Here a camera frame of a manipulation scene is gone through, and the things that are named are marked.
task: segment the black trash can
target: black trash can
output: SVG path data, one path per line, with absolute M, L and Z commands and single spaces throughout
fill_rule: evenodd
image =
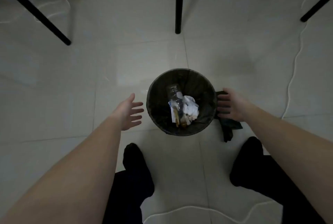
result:
M 167 86 L 179 84 L 183 95 L 192 96 L 199 105 L 199 116 L 186 128 L 172 122 Z M 164 72 L 150 85 L 147 111 L 152 121 L 167 134 L 188 136 L 204 130 L 214 119 L 217 97 L 214 87 L 202 74 L 190 69 L 172 69 Z

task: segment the finger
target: finger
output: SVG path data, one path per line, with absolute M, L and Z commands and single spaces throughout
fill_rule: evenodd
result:
M 232 119 L 232 115 L 230 113 L 219 113 L 217 116 L 223 119 Z
M 143 108 L 139 108 L 139 109 L 132 109 L 130 112 L 130 115 L 136 114 L 136 113 L 142 113 L 144 111 Z
M 217 102 L 217 106 L 219 106 L 219 107 L 231 107 L 231 102 L 226 101 L 226 100 L 223 100 L 223 101 L 219 100 Z
M 137 115 L 137 116 L 130 116 L 131 117 L 131 121 L 135 121 L 135 120 L 140 120 L 142 119 L 141 115 Z
M 230 107 L 218 107 L 217 110 L 219 112 L 225 112 L 225 113 L 230 113 L 231 112 L 231 108 Z
M 133 102 L 133 100 L 135 99 L 135 94 L 132 93 L 128 98 L 127 100 L 130 101 L 130 102 Z
M 131 127 L 136 127 L 136 126 L 140 125 L 141 123 L 142 122 L 140 120 L 131 122 Z
M 232 89 L 231 88 L 223 88 L 223 91 L 230 94 L 232 92 Z
M 142 105 L 143 105 L 142 102 L 133 102 L 133 103 L 132 103 L 132 108 L 133 108 L 133 107 L 137 107 L 137 106 L 142 106 Z
M 230 95 L 229 94 L 220 94 L 217 97 L 221 100 L 230 100 Z

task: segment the white cable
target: white cable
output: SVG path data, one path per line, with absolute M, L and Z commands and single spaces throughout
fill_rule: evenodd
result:
M 275 202 L 275 201 L 266 201 L 266 202 L 261 202 L 261 203 L 257 203 L 257 204 L 255 204 L 254 206 L 252 206 L 252 208 L 251 208 L 250 211 L 248 212 L 247 216 L 246 216 L 243 220 L 241 220 L 241 221 L 239 221 L 239 220 L 235 220 L 234 218 L 231 218 L 231 217 L 227 216 L 226 214 L 224 214 L 224 213 L 222 213 L 222 212 L 220 212 L 220 211 L 218 211 L 218 210 L 215 210 L 215 209 L 211 209 L 211 208 L 207 208 L 207 207 L 200 207 L 200 206 L 183 206 L 183 207 L 180 207 L 180 208 L 177 208 L 177 209 L 171 210 L 171 211 L 169 211 L 169 212 L 152 214 L 152 215 L 148 216 L 148 217 L 144 220 L 143 224 L 145 224 L 145 223 L 146 223 L 150 218 L 152 218 L 152 217 L 161 216 L 161 215 L 166 215 L 166 214 L 174 213 L 174 212 L 177 212 L 177 211 L 180 211 L 180 210 L 183 210 L 183 209 L 189 209 L 189 208 L 200 209 L 200 210 L 206 210 L 206 211 L 212 211 L 212 212 L 214 212 L 214 213 L 218 213 L 218 214 L 223 215 L 224 217 L 228 218 L 229 220 L 231 220 L 231 221 L 234 222 L 234 223 L 237 223 L 237 224 L 245 224 L 245 223 L 248 221 L 248 219 L 250 218 L 251 213 L 253 212 L 254 209 L 256 209 L 258 206 L 267 205 L 267 204 L 270 204 L 270 203 L 273 203 L 273 202 Z
M 67 2 L 68 6 L 69 6 L 68 11 L 60 11 L 60 12 L 52 13 L 52 14 L 46 16 L 46 18 L 49 19 L 49 18 L 51 18 L 51 17 L 53 17 L 55 15 L 59 15 L 59 14 L 62 14 L 62 13 L 68 13 L 69 10 L 71 9 L 71 4 L 69 3 L 68 0 L 65 0 L 65 1 Z M 47 5 L 50 5 L 50 4 L 56 4 L 56 3 L 59 3 L 59 2 L 61 2 L 61 0 L 56 0 L 56 1 L 52 1 L 52 2 L 46 2 L 46 3 L 43 3 L 43 4 L 39 5 L 39 6 L 37 6 L 36 8 L 40 9 L 40 8 L 43 8 L 44 6 L 47 6 Z M 13 19 L 8 20 L 8 21 L 7 20 L 0 21 L 0 24 L 8 24 L 8 23 L 14 22 L 19 17 L 21 17 L 26 12 L 26 10 L 27 9 L 23 8 L 23 11 L 20 14 L 18 14 L 17 16 L 15 16 Z M 35 16 L 34 16 L 34 19 L 35 19 L 35 22 L 39 22 L 40 23 L 40 21 Z
M 52 16 L 55 16 L 55 15 L 59 15 L 59 14 L 62 14 L 62 13 L 68 13 L 69 10 L 71 9 L 71 4 L 69 3 L 68 0 L 65 0 L 65 1 L 67 2 L 68 6 L 69 6 L 68 11 L 60 11 L 60 12 L 52 13 L 52 14 L 46 16 L 46 17 L 49 19 L 49 18 L 51 18 Z M 56 3 L 59 3 L 59 2 L 61 2 L 61 0 L 56 0 L 56 1 L 53 1 L 53 2 L 47 2 L 47 3 L 39 5 L 37 8 L 40 9 L 40 8 L 42 8 L 44 6 L 47 6 L 47 5 L 50 5 L 50 4 L 56 4 Z M 34 19 L 35 19 L 35 22 L 39 22 L 40 23 L 40 21 L 35 16 L 34 16 Z
M 296 75 L 296 69 L 297 69 L 297 58 L 298 56 L 302 53 L 303 50 L 303 33 L 306 30 L 307 26 L 308 26 L 309 20 L 306 22 L 305 27 L 303 28 L 303 30 L 301 31 L 300 35 L 299 35 L 299 51 L 296 54 L 295 58 L 294 58 L 294 69 L 293 69 L 293 73 L 292 73 L 292 77 L 289 81 L 288 87 L 287 87 L 287 106 L 284 110 L 284 113 L 281 117 L 281 119 L 284 118 L 284 116 L 286 115 L 288 108 L 289 108 L 289 104 L 290 104 L 290 86 L 292 84 L 292 82 L 294 81 L 295 75 Z
M 303 0 L 303 2 L 302 2 L 302 5 L 301 5 L 301 10 L 303 9 L 303 6 L 304 6 L 304 4 L 305 4 L 305 2 L 306 2 L 306 0 Z M 305 27 L 303 28 L 303 30 L 301 31 L 301 33 L 299 34 L 299 50 L 298 50 L 298 53 L 296 54 L 296 56 L 295 56 L 295 58 L 294 58 L 294 68 L 293 68 L 293 73 L 292 73 L 292 77 L 291 77 L 291 79 L 290 79 L 290 81 L 289 81 L 289 84 L 288 84 L 288 87 L 287 87 L 287 105 L 286 105 L 286 108 L 285 108 L 285 110 L 284 110 L 284 113 L 282 114 L 282 116 L 281 116 L 281 119 L 283 119 L 284 117 L 285 117 L 285 115 L 286 115 L 286 113 L 287 113 L 287 111 L 288 111 L 288 109 L 289 109 L 289 104 L 290 104 L 290 86 L 291 86 L 291 84 L 293 83 L 293 81 L 294 81 L 294 78 L 295 78 L 295 75 L 296 75 L 296 70 L 297 70 L 297 58 L 298 58 L 298 56 L 302 53 L 302 51 L 303 51 L 303 33 L 304 33 L 304 31 L 306 30 L 306 28 L 307 28 L 307 26 L 308 26 L 308 24 L 309 24 L 309 21 L 310 20 L 308 20 L 307 22 L 306 22 L 306 24 L 305 24 Z

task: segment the person's right hand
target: person's right hand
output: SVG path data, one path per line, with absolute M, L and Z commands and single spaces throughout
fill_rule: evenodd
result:
M 218 95 L 217 110 L 220 112 L 218 117 L 233 119 L 235 121 L 244 121 L 242 111 L 248 103 L 240 94 L 231 88 L 223 88 L 226 95 Z

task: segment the forearm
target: forearm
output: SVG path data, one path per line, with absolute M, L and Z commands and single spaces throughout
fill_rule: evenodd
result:
M 243 116 L 265 148 L 327 223 L 333 222 L 333 144 L 252 104 Z
M 120 135 L 120 122 L 107 118 L 14 205 L 4 223 L 100 224 L 114 178 Z

